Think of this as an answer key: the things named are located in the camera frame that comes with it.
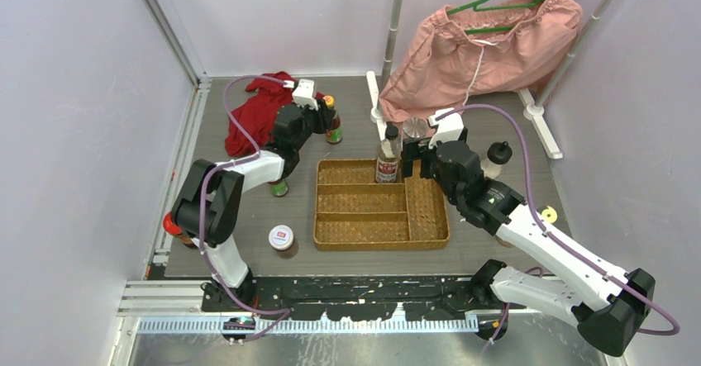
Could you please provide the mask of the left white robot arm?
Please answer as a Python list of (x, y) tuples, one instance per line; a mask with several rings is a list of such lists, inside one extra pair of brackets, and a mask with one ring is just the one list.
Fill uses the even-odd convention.
[(254, 299), (250, 268), (237, 249), (233, 232), (244, 193), (286, 179), (299, 163), (299, 152), (313, 134), (331, 130), (336, 110), (292, 102), (275, 117), (269, 142), (260, 152), (227, 162), (194, 161), (170, 212), (170, 220), (198, 246), (224, 286), (222, 300), (235, 311)]

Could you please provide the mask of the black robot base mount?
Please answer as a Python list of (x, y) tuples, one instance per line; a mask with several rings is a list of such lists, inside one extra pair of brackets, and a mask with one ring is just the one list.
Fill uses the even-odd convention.
[(202, 284), (202, 309), (248, 311), (257, 320), (228, 321), (228, 330), (255, 326), (272, 334), (285, 322), (323, 321), (368, 325), (398, 318), (412, 326), (466, 321), (475, 314), (476, 334), (500, 340), (510, 307), (476, 294), (471, 281), (457, 276), (254, 277), (225, 289), (216, 279)]

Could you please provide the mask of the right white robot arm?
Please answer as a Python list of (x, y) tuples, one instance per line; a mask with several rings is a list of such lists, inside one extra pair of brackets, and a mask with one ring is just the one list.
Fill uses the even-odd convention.
[(420, 161), (421, 178), (435, 181), (463, 219), (534, 258), (559, 278), (545, 280), (488, 260), (472, 280), (482, 307), (516, 303), (571, 326), (595, 349), (619, 357), (651, 312), (655, 279), (599, 258), (532, 212), (524, 196), (486, 178), (478, 155), (463, 140), (406, 140), (403, 176)]

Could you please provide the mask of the woven bamboo divided tray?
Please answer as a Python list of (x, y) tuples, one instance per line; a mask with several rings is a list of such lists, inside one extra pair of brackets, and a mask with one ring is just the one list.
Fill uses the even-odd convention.
[(446, 199), (431, 180), (376, 183), (373, 159), (317, 165), (313, 239), (323, 251), (438, 250), (451, 230)]

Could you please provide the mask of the yellow cap chili sauce bottle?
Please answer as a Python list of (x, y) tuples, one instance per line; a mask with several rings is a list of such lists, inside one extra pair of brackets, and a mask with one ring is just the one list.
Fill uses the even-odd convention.
[(269, 191), (274, 197), (284, 197), (289, 192), (289, 186), (284, 178), (268, 182)]

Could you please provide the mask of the tall soy sauce bottle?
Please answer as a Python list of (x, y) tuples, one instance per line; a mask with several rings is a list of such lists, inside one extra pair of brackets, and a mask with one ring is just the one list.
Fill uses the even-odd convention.
[(375, 164), (374, 180), (376, 183), (395, 183), (400, 162), (399, 131), (393, 124), (388, 124), (384, 137), (379, 142)]

